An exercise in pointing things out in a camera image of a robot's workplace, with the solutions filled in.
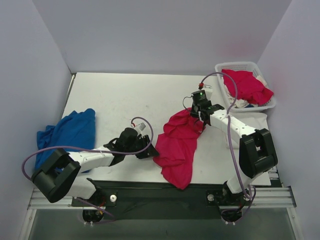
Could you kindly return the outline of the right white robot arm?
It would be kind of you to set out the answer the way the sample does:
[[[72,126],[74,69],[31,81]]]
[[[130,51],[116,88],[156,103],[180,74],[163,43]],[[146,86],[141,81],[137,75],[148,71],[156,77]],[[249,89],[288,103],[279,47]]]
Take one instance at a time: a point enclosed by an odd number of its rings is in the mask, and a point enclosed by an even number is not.
[[[270,131],[251,127],[232,116],[220,104],[213,105],[204,90],[193,92],[191,98],[190,115],[227,135],[235,176],[223,184],[222,200],[233,204],[240,194],[251,199],[251,183],[278,164]]]

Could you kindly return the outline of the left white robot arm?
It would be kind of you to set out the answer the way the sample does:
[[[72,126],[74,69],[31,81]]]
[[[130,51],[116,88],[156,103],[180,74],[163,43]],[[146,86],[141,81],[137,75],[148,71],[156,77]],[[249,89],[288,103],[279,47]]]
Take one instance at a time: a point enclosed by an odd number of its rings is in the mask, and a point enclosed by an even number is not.
[[[90,151],[67,152],[56,149],[31,177],[32,183],[50,203],[64,197],[83,199],[95,206],[101,201],[101,193],[92,179],[81,178],[79,174],[100,167],[111,167],[122,162],[126,155],[138,159],[159,156],[143,126],[127,127],[107,144]]]

